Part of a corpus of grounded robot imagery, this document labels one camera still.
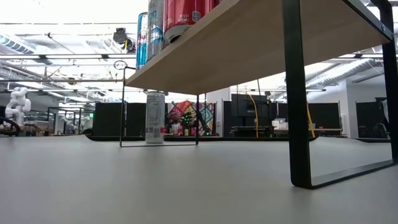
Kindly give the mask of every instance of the wooden shelf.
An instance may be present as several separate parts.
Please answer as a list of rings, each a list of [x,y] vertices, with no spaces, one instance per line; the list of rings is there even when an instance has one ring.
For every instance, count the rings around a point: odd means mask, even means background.
[[[359,0],[301,0],[301,7],[306,65],[393,36]],[[283,71],[282,1],[224,0],[126,85],[198,95]]]

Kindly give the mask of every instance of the ceiling light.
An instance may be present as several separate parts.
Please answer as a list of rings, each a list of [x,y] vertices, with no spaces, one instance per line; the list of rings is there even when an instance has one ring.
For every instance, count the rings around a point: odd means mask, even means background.
[[[51,91],[51,92],[70,92],[74,90],[43,90],[43,91]]]
[[[254,91],[254,92],[258,92],[258,89],[238,89],[238,91]],[[260,91],[276,91],[276,92],[286,92],[286,89],[260,89]],[[311,91],[326,91],[325,89],[311,89],[311,90],[305,90],[307,92],[311,92]]]
[[[346,55],[342,55],[339,58],[354,58],[355,54],[346,54]]]
[[[102,58],[100,54],[76,54],[76,55],[46,55],[48,59],[89,59],[89,58]]]
[[[135,54],[109,54],[109,58],[135,58]]]
[[[84,89],[84,90],[77,90],[79,92],[97,92],[97,91],[108,91],[108,90],[95,90],[95,89]]]
[[[0,55],[0,59],[12,60],[12,59],[39,59],[38,55]]]
[[[383,58],[383,54],[363,54],[362,58]]]
[[[16,84],[32,87],[32,88],[46,88],[46,86],[35,82],[16,82]]]
[[[64,96],[62,96],[61,94],[58,94],[58,93],[49,92],[49,94],[53,95],[53,96],[56,96],[56,97],[64,98]]]
[[[83,97],[76,97],[76,96],[68,96],[69,99],[79,101],[79,102],[91,102],[91,100],[83,98]]]

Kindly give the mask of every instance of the blue can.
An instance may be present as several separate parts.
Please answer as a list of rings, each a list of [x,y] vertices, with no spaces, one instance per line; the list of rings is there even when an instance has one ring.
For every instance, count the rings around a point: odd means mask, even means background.
[[[147,63],[148,12],[138,16],[136,70]]]

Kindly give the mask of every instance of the black metal frame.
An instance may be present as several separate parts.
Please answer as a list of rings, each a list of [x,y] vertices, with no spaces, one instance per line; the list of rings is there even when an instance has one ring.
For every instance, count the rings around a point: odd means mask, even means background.
[[[65,116],[67,115],[67,111],[69,112],[73,112],[73,124],[75,124],[75,120],[76,120],[76,114],[77,111],[71,110],[73,108],[69,108],[69,107],[62,107],[62,106],[53,106],[53,107],[48,107],[47,108],[47,122],[50,121],[50,112],[51,110],[62,110],[65,111]],[[78,130],[78,134],[80,134],[80,124],[81,124],[81,114],[82,113],[93,113],[94,111],[82,111],[81,108],[79,108],[79,130]],[[55,134],[55,114],[54,114],[54,122],[53,122],[53,130],[54,130],[54,134]],[[63,124],[63,133],[65,133],[66,131],[66,124]]]
[[[392,20],[392,6],[387,0],[372,0],[380,10],[381,21],[369,16],[369,11],[358,0],[341,0],[365,21],[390,40],[384,44],[383,60],[386,79],[392,159],[332,174],[311,177],[310,147],[308,143],[307,96],[303,62],[300,0],[282,0],[284,21],[285,68],[289,114],[290,179],[297,187],[318,189],[353,177],[368,174],[398,164],[398,72]]]
[[[135,70],[136,68],[132,67],[124,67],[123,69],[123,90],[122,90],[122,112],[121,112],[121,121],[120,121],[120,135],[119,135],[119,146],[120,147],[156,147],[156,146],[197,146],[199,144],[199,95],[197,95],[197,108],[196,108],[196,136],[195,136],[195,144],[144,144],[138,146],[123,146],[123,136],[125,134],[124,125],[126,123],[126,106],[124,102],[124,87],[126,86],[126,69]]]

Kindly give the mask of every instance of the white can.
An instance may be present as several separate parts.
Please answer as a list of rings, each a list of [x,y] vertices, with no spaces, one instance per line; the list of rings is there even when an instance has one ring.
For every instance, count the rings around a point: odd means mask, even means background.
[[[163,50],[164,0],[149,0],[147,61]]]
[[[164,142],[165,96],[157,91],[148,92],[146,109],[145,142],[163,144]]]

